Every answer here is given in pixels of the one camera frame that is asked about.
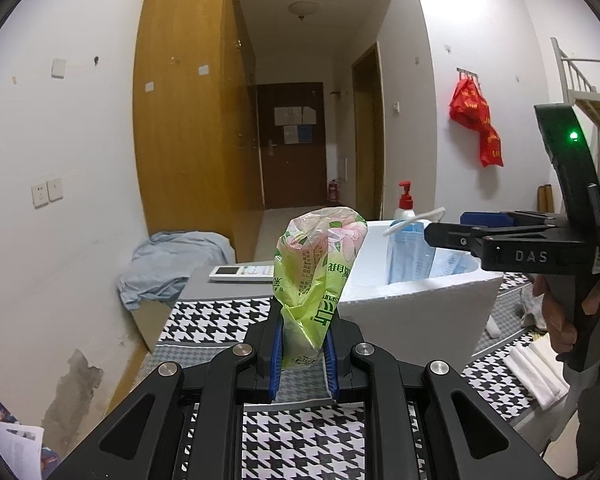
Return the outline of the person's right hand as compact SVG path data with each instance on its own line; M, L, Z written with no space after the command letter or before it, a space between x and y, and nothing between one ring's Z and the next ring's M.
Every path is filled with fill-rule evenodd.
M542 315L550 334L550 345L558 353L568 353L577 342L578 332L566 320L564 307L555 299L546 278L538 275L533 284L532 295L542 297ZM594 316L600 312L600 283L596 284L582 304L583 312Z

